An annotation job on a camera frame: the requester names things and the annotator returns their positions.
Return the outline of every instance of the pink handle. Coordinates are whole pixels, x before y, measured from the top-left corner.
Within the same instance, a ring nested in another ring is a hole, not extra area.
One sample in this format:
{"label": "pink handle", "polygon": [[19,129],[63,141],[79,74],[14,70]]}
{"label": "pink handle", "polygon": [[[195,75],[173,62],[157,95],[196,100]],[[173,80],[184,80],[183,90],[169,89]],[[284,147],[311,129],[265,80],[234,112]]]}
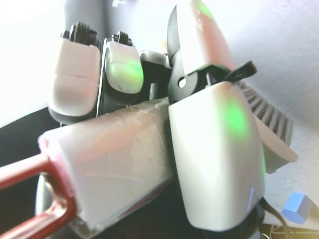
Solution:
{"label": "pink handle", "polygon": [[0,190],[40,172],[47,172],[52,176],[51,207],[2,234],[0,239],[43,239],[75,218],[75,199],[67,194],[63,179],[47,155],[39,154],[0,168]]}

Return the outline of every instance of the round hole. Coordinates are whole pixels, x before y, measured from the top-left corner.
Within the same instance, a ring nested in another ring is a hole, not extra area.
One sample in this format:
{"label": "round hole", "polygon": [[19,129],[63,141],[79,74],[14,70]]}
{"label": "round hole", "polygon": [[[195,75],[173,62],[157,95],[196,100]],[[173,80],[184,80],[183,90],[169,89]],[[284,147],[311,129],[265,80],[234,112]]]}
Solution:
{"label": "round hole", "polygon": [[186,85],[186,78],[180,78],[177,84],[180,88],[183,88]]}

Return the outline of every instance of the gray bristles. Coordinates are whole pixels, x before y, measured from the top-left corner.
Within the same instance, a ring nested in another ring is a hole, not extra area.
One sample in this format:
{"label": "gray bristles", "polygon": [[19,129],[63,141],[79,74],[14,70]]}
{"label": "gray bristles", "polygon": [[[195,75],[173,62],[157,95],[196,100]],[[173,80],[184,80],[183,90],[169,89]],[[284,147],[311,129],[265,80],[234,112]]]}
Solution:
{"label": "gray bristles", "polygon": [[290,145],[293,122],[245,83],[241,82],[240,88],[244,92],[254,115],[283,142]]}

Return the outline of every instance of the translucent plastic wrap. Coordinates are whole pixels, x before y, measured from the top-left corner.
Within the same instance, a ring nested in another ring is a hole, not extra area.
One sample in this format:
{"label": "translucent plastic wrap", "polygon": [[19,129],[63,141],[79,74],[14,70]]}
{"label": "translucent plastic wrap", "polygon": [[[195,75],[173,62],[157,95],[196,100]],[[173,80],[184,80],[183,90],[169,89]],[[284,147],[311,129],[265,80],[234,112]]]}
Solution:
{"label": "translucent plastic wrap", "polygon": [[66,168],[78,206],[71,223],[90,238],[172,181],[164,123],[168,100],[144,102],[45,132],[41,151]]}

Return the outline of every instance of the blue block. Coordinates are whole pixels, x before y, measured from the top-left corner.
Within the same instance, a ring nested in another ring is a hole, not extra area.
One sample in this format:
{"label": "blue block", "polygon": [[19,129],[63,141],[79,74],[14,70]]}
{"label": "blue block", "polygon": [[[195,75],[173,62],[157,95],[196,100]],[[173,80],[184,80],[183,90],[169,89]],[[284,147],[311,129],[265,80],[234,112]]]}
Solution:
{"label": "blue block", "polygon": [[307,220],[313,207],[313,201],[305,194],[292,193],[282,210],[282,214],[293,223],[303,224]]}

